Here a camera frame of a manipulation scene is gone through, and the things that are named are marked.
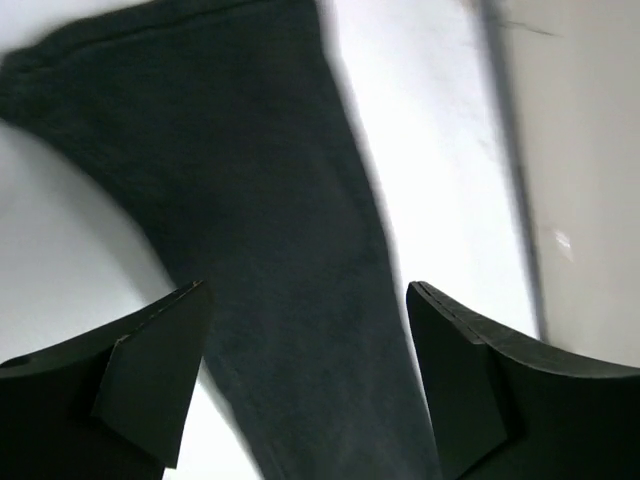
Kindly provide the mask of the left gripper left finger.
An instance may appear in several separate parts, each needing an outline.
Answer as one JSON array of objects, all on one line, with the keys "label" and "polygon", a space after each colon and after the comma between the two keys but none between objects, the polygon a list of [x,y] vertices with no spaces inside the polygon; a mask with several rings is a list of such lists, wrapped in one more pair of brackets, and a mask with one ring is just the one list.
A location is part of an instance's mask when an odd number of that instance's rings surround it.
[{"label": "left gripper left finger", "polygon": [[194,282],[1,365],[4,479],[160,479],[177,465],[211,290]]}]

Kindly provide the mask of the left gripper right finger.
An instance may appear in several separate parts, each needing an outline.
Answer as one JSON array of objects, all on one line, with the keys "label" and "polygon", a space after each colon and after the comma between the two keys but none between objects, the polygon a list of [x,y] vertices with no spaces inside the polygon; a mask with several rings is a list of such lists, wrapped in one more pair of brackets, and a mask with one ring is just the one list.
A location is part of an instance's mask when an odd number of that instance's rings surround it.
[{"label": "left gripper right finger", "polygon": [[639,371],[570,353],[425,282],[406,293],[446,479],[635,479]]}]

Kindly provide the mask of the black trousers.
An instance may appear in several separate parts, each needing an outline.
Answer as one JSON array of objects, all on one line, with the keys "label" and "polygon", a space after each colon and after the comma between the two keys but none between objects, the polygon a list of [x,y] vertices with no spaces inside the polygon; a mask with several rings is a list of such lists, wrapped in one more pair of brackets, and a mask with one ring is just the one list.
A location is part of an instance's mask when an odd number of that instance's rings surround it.
[{"label": "black trousers", "polygon": [[204,358],[268,479],[436,479],[384,230],[312,1],[153,1],[7,55],[1,116],[215,292]]}]

